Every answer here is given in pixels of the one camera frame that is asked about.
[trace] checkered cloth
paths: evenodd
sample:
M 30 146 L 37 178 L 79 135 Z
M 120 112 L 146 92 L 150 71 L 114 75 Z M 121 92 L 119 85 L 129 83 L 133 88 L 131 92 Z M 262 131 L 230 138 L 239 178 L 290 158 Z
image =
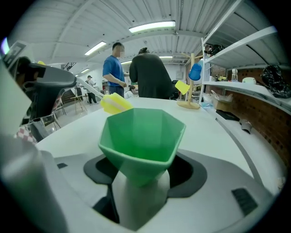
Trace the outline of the checkered cloth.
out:
M 31 142 L 32 144 L 37 143 L 36 139 L 31 134 L 29 128 L 26 126 L 20 127 L 19 131 L 16 133 L 15 137 L 22 138 L 22 140 Z

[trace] hexagonal funnel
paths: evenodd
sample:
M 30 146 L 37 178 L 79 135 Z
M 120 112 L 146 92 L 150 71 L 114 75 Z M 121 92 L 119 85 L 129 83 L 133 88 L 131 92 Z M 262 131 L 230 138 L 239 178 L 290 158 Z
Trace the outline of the hexagonal funnel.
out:
M 143 186 L 171 165 L 185 127 L 163 110 L 133 108 L 107 118 L 99 147 L 131 182 Z

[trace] blue shirt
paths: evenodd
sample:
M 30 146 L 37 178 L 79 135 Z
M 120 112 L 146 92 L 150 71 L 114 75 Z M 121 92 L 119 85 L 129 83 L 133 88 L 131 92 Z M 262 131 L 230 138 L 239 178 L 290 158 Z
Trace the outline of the blue shirt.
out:
M 121 63 L 114 56 L 109 56 L 106 58 L 103 65 L 103 76 L 112 74 L 115 78 L 124 82 L 124 75 Z M 109 86 L 119 86 L 119 84 L 114 82 L 108 82 Z

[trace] white ceiling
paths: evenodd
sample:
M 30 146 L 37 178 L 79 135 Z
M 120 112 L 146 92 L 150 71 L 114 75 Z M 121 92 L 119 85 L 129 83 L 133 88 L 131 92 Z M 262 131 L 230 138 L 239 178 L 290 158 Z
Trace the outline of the white ceiling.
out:
M 125 45 L 131 60 L 142 47 L 160 56 L 199 53 L 201 37 L 215 26 L 234 0 L 39 0 L 23 15 L 8 37 L 33 44 L 35 60 L 46 64 L 77 62 L 71 69 L 101 66 L 111 54 L 112 44 Z M 160 20 L 175 20 L 176 28 L 132 34 L 130 27 Z M 97 43 L 106 46 L 90 56 L 85 53 Z

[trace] black jacket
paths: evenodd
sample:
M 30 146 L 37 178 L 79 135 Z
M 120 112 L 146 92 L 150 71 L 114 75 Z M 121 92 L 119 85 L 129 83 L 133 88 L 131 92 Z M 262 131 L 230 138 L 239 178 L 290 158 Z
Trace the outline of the black jacket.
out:
M 132 82 L 138 82 L 139 97 L 164 99 L 172 95 L 171 78 L 157 55 L 143 53 L 133 58 L 129 75 Z

